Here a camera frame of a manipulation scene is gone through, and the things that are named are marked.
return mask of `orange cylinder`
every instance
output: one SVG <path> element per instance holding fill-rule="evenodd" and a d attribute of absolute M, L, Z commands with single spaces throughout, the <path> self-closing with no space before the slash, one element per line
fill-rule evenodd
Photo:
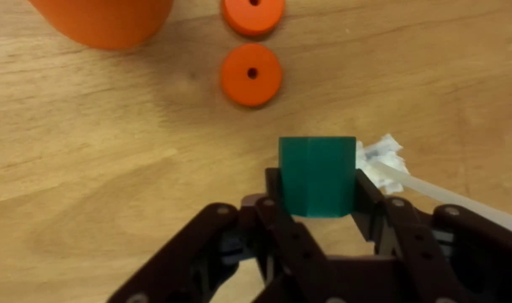
<path fill-rule="evenodd" d="M 109 51 L 132 49 L 154 37 L 174 0 L 31 0 L 72 39 Z"/>

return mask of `green block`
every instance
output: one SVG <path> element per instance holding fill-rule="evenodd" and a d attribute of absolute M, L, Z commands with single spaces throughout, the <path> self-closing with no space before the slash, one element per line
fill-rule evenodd
<path fill-rule="evenodd" d="M 280 170 L 290 214 L 344 217 L 354 211 L 356 138 L 282 138 Z"/>

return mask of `wood grain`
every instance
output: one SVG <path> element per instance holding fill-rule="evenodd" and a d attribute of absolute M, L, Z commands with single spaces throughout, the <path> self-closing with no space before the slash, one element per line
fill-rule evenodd
<path fill-rule="evenodd" d="M 0 0 L 0 303 L 105 301 L 201 207 L 262 192 L 284 135 L 393 133 L 418 177 L 512 212 L 512 0 L 289 2 L 264 42 L 285 86 L 257 111 L 218 86 L 243 42 L 210 0 L 124 54 Z M 307 224 L 371 251 L 349 219 Z M 247 264 L 216 301 L 258 290 Z"/>

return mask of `orange ring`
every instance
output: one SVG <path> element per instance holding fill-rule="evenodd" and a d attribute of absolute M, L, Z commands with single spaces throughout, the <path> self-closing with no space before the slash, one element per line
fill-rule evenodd
<path fill-rule="evenodd" d="M 223 64 L 223 91 L 242 106 L 258 108 L 270 103 L 282 83 L 284 67 L 279 57 L 260 44 L 235 49 Z"/>
<path fill-rule="evenodd" d="M 285 0 L 223 0 L 223 17 L 243 36 L 270 34 L 285 15 Z"/>

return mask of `green cube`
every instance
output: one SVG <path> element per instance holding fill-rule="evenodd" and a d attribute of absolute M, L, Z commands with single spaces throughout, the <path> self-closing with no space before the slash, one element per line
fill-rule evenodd
<path fill-rule="evenodd" d="M 344 217 L 354 211 L 356 138 L 282 138 L 280 170 L 290 214 Z"/>

